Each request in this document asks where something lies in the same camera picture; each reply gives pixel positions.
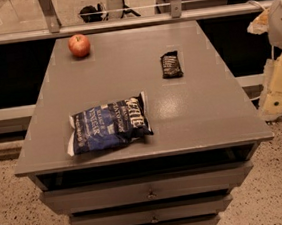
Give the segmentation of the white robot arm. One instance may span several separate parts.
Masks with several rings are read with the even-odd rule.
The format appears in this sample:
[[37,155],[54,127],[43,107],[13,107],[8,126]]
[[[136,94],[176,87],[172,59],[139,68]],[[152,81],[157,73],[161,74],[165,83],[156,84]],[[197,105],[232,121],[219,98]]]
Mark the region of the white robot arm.
[[270,58],[263,70],[263,90],[259,97],[259,117],[264,121],[275,121],[282,116],[282,0],[274,0],[248,25],[247,32],[268,34],[271,45]]

